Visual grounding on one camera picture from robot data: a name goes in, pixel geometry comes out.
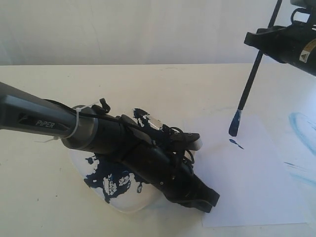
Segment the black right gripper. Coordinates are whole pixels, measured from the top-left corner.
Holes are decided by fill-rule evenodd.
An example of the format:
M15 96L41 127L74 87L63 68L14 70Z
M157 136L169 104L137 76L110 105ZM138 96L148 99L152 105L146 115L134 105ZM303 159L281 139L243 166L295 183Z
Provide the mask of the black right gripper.
M290 16L291 24L259 28L247 32L244 44L254 47L274 60L316 75L316 2L292 0L297 8Z

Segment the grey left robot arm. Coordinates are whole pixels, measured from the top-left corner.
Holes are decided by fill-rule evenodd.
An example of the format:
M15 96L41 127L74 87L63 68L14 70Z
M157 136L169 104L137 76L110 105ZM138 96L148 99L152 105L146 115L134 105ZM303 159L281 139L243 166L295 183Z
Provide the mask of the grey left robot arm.
M90 153L79 157L77 168L116 210L140 210L158 193L206 213L216 206L219 194L193 171L199 134L167 126L139 108L132 118L110 116L110 109L105 99L70 108L0 85L1 129L51 136L71 150Z

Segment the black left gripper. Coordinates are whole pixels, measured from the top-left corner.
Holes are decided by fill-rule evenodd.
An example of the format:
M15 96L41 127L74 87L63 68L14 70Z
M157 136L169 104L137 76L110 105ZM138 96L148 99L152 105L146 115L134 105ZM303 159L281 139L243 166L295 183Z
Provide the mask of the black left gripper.
M210 213L220 195L181 165L175 169L158 147L139 144L121 162L159 189L170 202Z

